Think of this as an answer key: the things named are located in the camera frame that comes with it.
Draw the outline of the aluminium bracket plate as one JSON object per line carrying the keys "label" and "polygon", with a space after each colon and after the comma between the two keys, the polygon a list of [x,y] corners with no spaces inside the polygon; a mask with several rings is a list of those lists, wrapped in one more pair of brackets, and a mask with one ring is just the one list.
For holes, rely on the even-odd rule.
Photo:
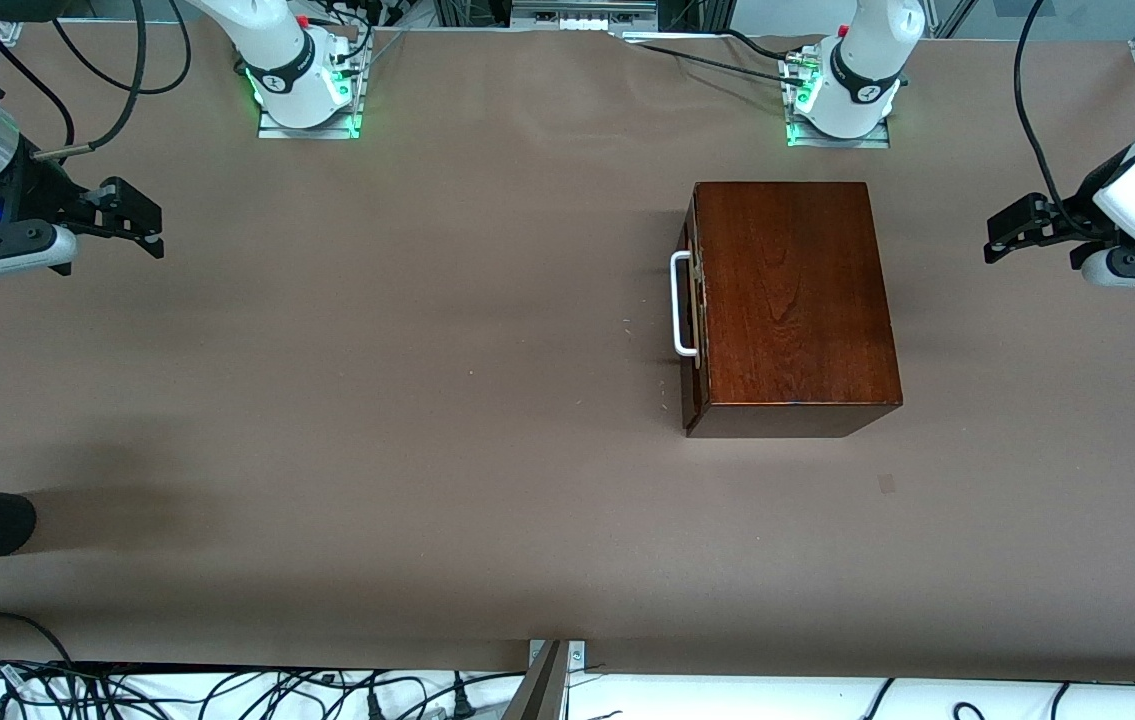
{"label": "aluminium bracket plate", "polygon": [[[529,667],[538,661],[541,651],[547,647],[549,641],[532,639],[529,643]],[[561,641],[561,647],[568,653],[568,673],[585,673],[587,669],[587,653],[585,641]]]}

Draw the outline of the wooden drawer with white handle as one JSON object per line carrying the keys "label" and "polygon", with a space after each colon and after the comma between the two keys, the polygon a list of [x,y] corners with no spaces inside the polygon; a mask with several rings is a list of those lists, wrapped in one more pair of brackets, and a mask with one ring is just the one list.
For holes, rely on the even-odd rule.
{"label": "wooden drawer with white handle", "polygon": [[669,309],[672,345],[681,366],[682,427],[690,433],[701,415],[707,380],[704,379],[707,342],[701,329],[701,266],[698,219],[686,215],[676,250],[669,256]]}

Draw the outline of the brown table cover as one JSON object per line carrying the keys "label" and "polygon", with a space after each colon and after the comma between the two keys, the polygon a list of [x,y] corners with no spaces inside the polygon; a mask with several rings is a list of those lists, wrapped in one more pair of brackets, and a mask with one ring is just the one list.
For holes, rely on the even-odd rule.
{"label": "brown table cover", "polygon": [[[983,263],[1039,187],[1009,41],[915,50],[891,146],[787,146],[759,79],[608,35],[411,31],[361,137],[266,141],[227,37],[72,161],[166,256],[0,278],[0,611],[78,660],[1135,680],[1135,290]],[[869,189],[903,405],[690,439],[695,183]],[[882,495],[878,474],[897,489]]]}

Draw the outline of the white power strip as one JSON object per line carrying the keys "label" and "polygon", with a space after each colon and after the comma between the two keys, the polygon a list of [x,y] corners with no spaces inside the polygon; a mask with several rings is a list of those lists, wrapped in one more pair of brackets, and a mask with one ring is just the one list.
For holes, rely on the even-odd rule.
{"label": "white power strip", "polygon": [[657,32],[658,0],[508,0],[512,30]]}

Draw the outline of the grey metal beam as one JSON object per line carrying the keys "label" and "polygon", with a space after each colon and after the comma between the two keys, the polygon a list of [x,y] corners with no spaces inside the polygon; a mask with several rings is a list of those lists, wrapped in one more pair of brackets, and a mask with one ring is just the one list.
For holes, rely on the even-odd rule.
{"label": "grey metal beam", "polygon": [[571,641],[541,641],[501,720],[562,720],[573,662]]}

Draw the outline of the dark brown wooden cabinet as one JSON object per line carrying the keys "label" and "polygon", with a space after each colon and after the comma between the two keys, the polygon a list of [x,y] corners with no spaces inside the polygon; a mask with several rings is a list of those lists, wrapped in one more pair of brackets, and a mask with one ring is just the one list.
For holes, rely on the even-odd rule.
{"label": "dark brown wooden cabinet", "polygon": [[707,392],[687,437],[843,438],[903,405],[867,184],[701,182],[689,210]]}

